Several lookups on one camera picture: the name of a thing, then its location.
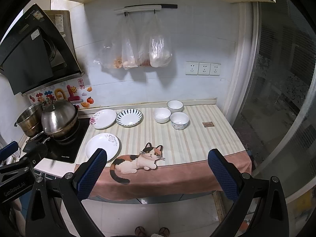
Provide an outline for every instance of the wall-mounted rack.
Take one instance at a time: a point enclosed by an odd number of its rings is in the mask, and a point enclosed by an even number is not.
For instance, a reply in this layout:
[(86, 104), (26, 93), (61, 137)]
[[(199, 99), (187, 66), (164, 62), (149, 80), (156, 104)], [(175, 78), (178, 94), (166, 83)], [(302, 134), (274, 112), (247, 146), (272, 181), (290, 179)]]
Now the wall-mounted rack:
[(161, 9), (177, 9), (177, 4), (139, 4), (139, 5), (131, 5), (125, 6), (123, 8), (118, 8), (114, 10), (115, 14), (121, 14), (126, 12), (135, 12), (135, 11), (159, 11)]

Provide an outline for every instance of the plate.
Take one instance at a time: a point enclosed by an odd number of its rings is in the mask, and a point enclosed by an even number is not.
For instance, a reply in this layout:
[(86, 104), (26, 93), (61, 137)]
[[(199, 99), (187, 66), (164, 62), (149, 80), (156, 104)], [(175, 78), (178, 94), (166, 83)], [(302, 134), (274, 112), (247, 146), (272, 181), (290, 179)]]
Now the plate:
[(110, 133), (97, 134), (86, 144), (86, 157), (89, 159), (98, 148), (106, 151), (107, 161), (110, 161), (119, 150), (119, 140), (115, 135)]
[(143, 114), (137, 109), (127, 109), (117, 115), (116, 122), (121, 126), (131, 127), (139, 123), (142, 116)]
[(104, 129), (112, 125), (115, 119), (116, 112), (114, 110), (101, 110), (90, 118), (90, 125), (95, 129)]

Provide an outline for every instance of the cat tail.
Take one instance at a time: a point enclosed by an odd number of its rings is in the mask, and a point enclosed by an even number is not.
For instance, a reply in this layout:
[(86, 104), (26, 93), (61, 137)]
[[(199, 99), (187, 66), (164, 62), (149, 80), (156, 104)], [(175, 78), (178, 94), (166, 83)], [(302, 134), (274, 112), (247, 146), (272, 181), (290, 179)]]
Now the cat tail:
[(130, 183), (129, 179), (121, 178), (121, 177), (117, 176), (117, 174), (115, 173), (115, 165), (113, 163), (110, 166), (110, 175), (118, 183), (122, 183), (122, 184), (129, 184)]

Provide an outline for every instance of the bolt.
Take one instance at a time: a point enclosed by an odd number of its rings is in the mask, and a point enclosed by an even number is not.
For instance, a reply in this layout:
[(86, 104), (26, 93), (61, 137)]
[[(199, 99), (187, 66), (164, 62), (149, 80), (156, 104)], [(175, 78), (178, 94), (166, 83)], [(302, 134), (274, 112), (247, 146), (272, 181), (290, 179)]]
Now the bolt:
[(244, 179), (249, 179), (250, 178), (250, 175), (248, 173), (242, 173), (241, 176)]
[(272, 177), (272, 181), (275, 182), (275, 183), (277, 183), (277, 182), (279, 181), (279, 179), (278, 179), (276, 176), (273, 176), (273, 177)]
[(70, 172), (65, 174), (66, 179), (70, 179), (72, 178), (72, 176), (73, 176), (73, 173), (70, 173)]
[(43, 180), (43, 177), (42, 177), (42, 176), (39, 176), (39, 177), (36, 178), (36, 181), (37, 181), (38, 183), (40, 183), (42, 180)]

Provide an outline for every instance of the power outlet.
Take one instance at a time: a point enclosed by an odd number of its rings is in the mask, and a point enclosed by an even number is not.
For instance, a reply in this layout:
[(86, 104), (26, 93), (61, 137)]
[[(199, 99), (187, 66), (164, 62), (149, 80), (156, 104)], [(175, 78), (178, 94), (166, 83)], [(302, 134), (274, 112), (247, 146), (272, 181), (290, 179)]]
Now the power outlet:
[(216, 63), (211, 63), (210, 76), (219, 76), (221, 74), (221, 65)]
[(206, 75), (210, 74), (211, 63), (200, 62), (198, 66), (198, 75)]
[(186, 75), (197, 75), (198, 74), (198, 62), (186, 62), (185, 74)]

